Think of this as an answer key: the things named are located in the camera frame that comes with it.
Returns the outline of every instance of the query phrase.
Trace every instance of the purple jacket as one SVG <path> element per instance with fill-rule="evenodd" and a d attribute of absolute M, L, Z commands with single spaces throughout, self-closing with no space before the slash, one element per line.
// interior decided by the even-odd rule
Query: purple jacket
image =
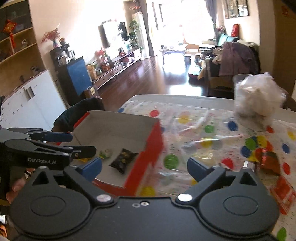
<path fill-rule="evenodd" d="M 258 65 L 252 50 L 237 42 L 223 44 L 219 76 L 258 73 Z"/>

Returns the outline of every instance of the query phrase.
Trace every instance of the wooden floor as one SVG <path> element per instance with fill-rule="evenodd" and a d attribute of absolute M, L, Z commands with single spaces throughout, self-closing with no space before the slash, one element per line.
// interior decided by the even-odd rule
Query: wooden floor
<path fill-rule="evenodd" d="M 202 96 L 203 82 L 189 80 L 188 70 L 195 63 L 185 66 L 181 54 L 162 56 L 138 61 L 99 89 L 106 110 L 117 111 L 127 100 L 142 94 L 171 94 Z"/>

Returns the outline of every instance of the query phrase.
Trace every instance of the picture frame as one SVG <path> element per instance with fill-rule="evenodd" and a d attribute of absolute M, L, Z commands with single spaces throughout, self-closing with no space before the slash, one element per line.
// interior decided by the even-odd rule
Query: picture frame
<path fill-rule="evenodd" d="M 223 0 L 225 18 L 249 16 L 247 0 Z"/>

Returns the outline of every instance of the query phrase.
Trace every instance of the human hand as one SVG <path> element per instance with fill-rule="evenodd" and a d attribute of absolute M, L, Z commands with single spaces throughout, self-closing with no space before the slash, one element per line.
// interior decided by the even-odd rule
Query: human hand
<path fill-rule="evenodd" d="M 27 168 L 26 169 L 28 172 L 33 172 L 34 169 L 33 168 Z M 26 177 L 25 175 L 17 180 L 11 187 L 11 191 L 9 191 L 8 193 L 6 193 L 6 199 L 9 201 L 9 203 L 11 204 L 12 201 L 16 198 L 16 196 L 18 195 L 19 191 L 24 187 L 24 185 L 26 184 Z"/>

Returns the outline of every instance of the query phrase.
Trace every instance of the polka dot tablecloth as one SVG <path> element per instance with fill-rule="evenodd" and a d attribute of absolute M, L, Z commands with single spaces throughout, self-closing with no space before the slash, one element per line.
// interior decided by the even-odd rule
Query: polka dot tablecloth
<path fill-rule="evenodd" d="M 280 164 L 281 175 L 296 189 L 296 125 L 274 120 L 264 131 L 245 127 L 232 111 L 168 103 L 128 101 L 119 112 L 160 120 L 164 150 L 142 196 L 176 196 L 196 184 L 186 169 L 189 157 L 212 166 L 222 163 L 239 171 L 244 161 L 258 161 L 262 150 Z M 276 176 L 260 174 L 269 189 Z M 296 205 L 280 214 L 273 234 L 282 241 L 296 240 Z"/>

